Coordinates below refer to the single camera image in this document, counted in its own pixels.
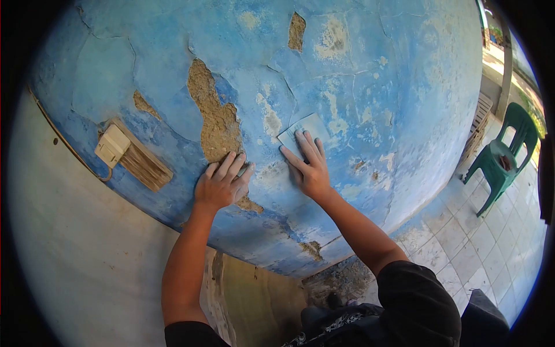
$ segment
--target foot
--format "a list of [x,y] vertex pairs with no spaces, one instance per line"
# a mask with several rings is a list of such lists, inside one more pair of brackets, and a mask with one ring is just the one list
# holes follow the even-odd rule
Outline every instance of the foot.
[[327,306],[329,306],[330,309],[332,310],[336,310],[340,307],[343,307],[343,300],[341,300],[341,298],[339,297],[339,294],[332,291],[330,293],[330,295],[327,296]]

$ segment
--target hand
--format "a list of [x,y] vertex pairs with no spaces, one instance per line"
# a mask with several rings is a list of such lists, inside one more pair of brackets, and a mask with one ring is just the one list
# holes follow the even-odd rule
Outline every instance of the hand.
[[254,173],[255,164],[251,163],[241,177],[235,178],[245,163],[246,155],[240,154],[236,159],[235,156],[235,152],[230,152],[219,169],[218,163],[208,165],[196,184],[195,204],[202,204],[216,213],[220,208],[236,203],[249,192],[249,180]]
[[286,146],[281,146],[281,152],[287,158],[289,168],[295,176],[295,181],[303,193],[320,203],[326,199],[330,187],[330,177],[327,173],[324,146],[320,139],[312,140],[308,131],[295,131],[295,137],[301,145],[302,152],[310,164],[306,164],[301,158],[294,155]]

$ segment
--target wall switch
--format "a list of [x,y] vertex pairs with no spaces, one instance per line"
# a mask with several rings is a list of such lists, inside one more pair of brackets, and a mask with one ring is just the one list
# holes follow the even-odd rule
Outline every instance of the wall switch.
[[94,153],[110,168],[122,158],[131,140],[115,125],[112,124],[100,138]]

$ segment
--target tiled floor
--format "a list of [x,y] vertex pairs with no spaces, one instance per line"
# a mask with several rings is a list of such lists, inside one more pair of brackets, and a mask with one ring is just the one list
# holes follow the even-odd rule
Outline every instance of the tiled floor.
[[[501,123],[490,119],[482,144],[489,143],[500,129]],[[512,134],[505,137],[504,142],[510,143]],[[536,280],[543,253],[546,226],[539,219],[537,173],[530,162],[498,201],[477,218],[490,187],[481,170],[466,185],[460,180],[477,153],[392,237],[413,262],[436,273],[461,314],[471,290],[480,288],[512,325]],[[525,156],[522,149],[517,162]],[[361,270],[365,267],[355,258],[303,281],[315,301],[336,290],[344,299],[379,304],[374,276]],[[353,282],[364,283],[347,285]]]

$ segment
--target blue wall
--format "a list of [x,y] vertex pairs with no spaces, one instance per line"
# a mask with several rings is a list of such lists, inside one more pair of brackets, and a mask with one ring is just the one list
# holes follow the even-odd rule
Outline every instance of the blue wall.
[[[287,47],[294,11],[306,20],[302,53]],[[221,210],[209,245],[306,276],[352,251],[293,186],[274,135],[319,113],[332,136],[331,184],[393,231],[447,182],[462,152],[480,88],[480,20],[472,0],[77,1],[39,52],[30,85],[101,176],[97,131],[120,117],[174,176],[153,193],[118,164],[107,185],[175,230],[207,164],[203,118],[187,89],[194,58],[237,108],[257,164],[249,198],[264,207]],[[136,89],[162,121],[136,109]],[[265,127],[273,112],[279,129]],[[311,241],[323,260],[300,245]]]

